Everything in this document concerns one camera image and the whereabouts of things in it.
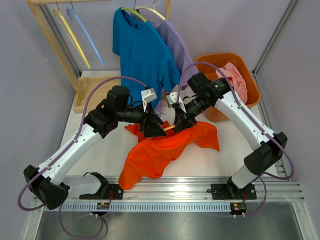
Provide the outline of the peach hanger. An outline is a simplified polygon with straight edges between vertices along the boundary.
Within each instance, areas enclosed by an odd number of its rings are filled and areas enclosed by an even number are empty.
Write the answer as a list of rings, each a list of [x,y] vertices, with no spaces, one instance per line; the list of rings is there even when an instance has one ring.
[[[161,114],[161,116],[166,116],[166,115],[167,115],[167,114],[164,113],[164,112],[161,112],[160,114]],[[165,128],[164,128],[164,131],[168,131],[168,130],[174,129],[175,126],[176,126],[176,125],[173,124],[173,125],[170,125],[170,126],[168,126],[168,127],[165,127]]]

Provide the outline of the orange t shirt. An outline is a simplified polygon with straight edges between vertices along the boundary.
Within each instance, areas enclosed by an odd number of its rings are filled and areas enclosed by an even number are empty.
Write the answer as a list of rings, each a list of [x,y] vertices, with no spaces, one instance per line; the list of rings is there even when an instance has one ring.
[[[167,121],[162,125],[163,128],[168,126],[170,124]],[[138,140],[137,145],[129,151],[118,178],[119,186],[125,191],[130,190],[143,177],[160,178],[165,168],[177,160],[190,144],[220,151],[216,126],[203,121],[179,133],[170,129],[163,137],[144,137],[137,123],[129,124],[124,129],[137,136]]]

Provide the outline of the pink t shirt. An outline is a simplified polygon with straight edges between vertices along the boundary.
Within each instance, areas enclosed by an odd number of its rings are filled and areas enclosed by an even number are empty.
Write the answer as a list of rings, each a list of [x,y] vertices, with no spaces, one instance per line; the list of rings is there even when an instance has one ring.
[[[228,62],[225,66],[220,67],[219,70],[222,71],[224,75],[229,79],[230,84],[237,92],[240,99],[244,103],[246,103],[248,101],[247,85],[236,66],[231,62]]]

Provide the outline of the light blue hanger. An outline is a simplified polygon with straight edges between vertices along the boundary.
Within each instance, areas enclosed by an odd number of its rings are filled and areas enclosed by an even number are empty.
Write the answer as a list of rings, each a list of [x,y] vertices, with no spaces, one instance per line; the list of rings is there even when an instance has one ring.
[[[98,61],[100,62],[100,65],[102,67],[105,66],[104,60],[100,55],[100,52],[96,46],[96,44],[94,43],[92,37],[90,36],[87,28],[85,27],[85,25],[83,24],[83,22],[81,21],[81,19],[79,18],[78,14],[76,13],[76,11],[74,10],[74,5],[73,2],[70,0],[69,1],[71,8],[67,8],[66,9],[66,13],[69,17],[69,19],[71,20],[71,22],[78,28],[79,32],[82,34],[83,38],[87,41],[87,43],[90,45],[90,47],[92,48],[95,56],[97,57]]]

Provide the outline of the yellow hanger with metal hook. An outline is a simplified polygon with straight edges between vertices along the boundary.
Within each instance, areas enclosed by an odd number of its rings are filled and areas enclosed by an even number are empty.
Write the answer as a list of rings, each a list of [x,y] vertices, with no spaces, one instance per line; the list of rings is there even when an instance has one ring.
[[[58,6],[58,2],[55,0],[55,4],[57,6],[57,8],[53,9],[53,15],[56,17],[56,19],[58,20],[58,22],[60,23],[60,25],[62,26],[63,30],[65,31],[65,33],[67,34],[67,36],[69,37],[70,41],[72,42],[73,46],[76,48],[78,54],[80,55],[80,57],[82,58],[82,60],[84,61],[85,65],[87,66],[88,69],[91,69],[91,65],[80,45],[80,43],[78,42],[74,32],[72,31],[70,25],[68,24],[67,20],[65,19],[65,17],[63,16],[62,12],[59,9]]]

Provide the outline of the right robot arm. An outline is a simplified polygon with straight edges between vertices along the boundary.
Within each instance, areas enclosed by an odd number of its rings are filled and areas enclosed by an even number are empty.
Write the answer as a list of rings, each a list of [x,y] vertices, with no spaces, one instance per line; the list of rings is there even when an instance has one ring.
[[[194,127],[198,115],[215,107],[235,125],[252,149],[241,168],[222,185],[220,192],[221,196],[239,199],[250,190],[253,180],[282,158],[288,138],[283,132],[275,133],[265,126],[241,102],[226,78],[211,81],[200,72],[187,83],[195,93],[195,98],[189,103],[184,104],[177,92],[166,97],[168,106],[175,110],[174,132]]]

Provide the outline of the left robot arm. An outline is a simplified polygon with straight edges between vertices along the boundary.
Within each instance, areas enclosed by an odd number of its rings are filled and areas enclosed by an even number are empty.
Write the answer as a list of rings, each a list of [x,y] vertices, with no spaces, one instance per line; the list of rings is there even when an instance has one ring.
[[[151,104],[157,99],[155,90],[141,91],[140,107],[129,107],[129,97],[127,87],[114,86],[105,99],[83,115],[79,129],[63,147],[39,166],[29,165],[24,169],[27,187],[49,210],[58,208],[67,199],[71,187],[63,179],[69,170],[93,145],[116,129],[119,122],[138,124],[146,138],[166,135],[163,121]]]

